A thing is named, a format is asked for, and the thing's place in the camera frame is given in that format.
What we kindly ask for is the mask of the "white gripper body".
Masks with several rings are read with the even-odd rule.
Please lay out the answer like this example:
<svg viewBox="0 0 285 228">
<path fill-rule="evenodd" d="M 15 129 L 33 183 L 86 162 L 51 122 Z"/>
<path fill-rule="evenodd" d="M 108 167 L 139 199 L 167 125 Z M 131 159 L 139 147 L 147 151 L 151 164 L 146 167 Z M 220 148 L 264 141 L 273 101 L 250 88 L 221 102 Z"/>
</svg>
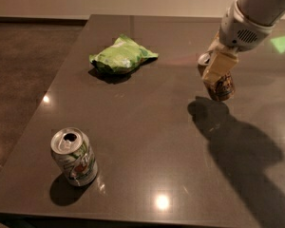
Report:
<svg viewBox="0 0 285 228">
<path fill-rule="evenodd" d="M 247 51 L 257 47 L 273 30 L 250 21 L 235 1 L 224 14 L 219 27 L 219 42 L 228 48 Z"/>
</svg>

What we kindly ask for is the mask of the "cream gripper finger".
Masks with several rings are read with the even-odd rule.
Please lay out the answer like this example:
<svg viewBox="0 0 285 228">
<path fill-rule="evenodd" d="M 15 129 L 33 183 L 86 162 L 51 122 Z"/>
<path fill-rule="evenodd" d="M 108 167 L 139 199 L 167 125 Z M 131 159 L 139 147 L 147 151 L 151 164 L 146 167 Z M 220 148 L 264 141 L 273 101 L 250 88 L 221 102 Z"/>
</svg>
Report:
<svg viewBox="0 0 285 228">
<path fill-rule="evenodd" d="M 216 35 L 214 36 L 208 51 L 221 51 L 221 43 L 219 41 L 219 32 L 216 33 Z"/>
<path fill-rule="evenodd" d="M 202 80 L 206 84 L 215 84 L 238 63 L 238 52 L 228 47 L 217 47 L 204 52 L 201 55 L 201 62 L 205 66 Z"/>
</svg>

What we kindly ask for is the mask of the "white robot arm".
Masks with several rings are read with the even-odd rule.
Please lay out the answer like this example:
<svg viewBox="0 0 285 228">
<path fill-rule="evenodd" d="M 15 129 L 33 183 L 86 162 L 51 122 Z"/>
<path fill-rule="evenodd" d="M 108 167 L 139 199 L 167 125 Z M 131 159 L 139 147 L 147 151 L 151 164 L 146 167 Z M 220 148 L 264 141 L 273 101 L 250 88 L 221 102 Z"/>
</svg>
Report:
<svg viewBox="0 0 285 228">
<path fill-rule="evenodd" d="M 238 63 L 238 54 L 263 42 L 284 14 L 285 0 L 235 0 L 208 48 L 210 61 L 202 80 L 213 85 L 227 74 Z"/>
</svg>

